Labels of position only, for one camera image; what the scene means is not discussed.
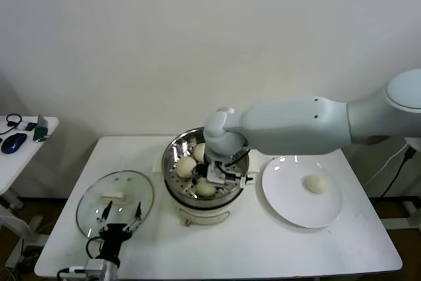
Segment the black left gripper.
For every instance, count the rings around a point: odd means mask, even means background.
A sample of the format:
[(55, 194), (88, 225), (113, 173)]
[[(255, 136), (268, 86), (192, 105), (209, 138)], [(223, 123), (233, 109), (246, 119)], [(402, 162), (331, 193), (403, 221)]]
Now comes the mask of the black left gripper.
[(134, 219), (127, 226), (126, 224), (107, 224), (111, 207), (112, 201), (109, 201), (101, 216), (96, 220), (99, 237), (103, 240), (98, 258), (106, 261), (119, 261), (122, 244), (132, 237), (132, 232), (136, 231), (141, 224), (141, 202), (137, 204)]

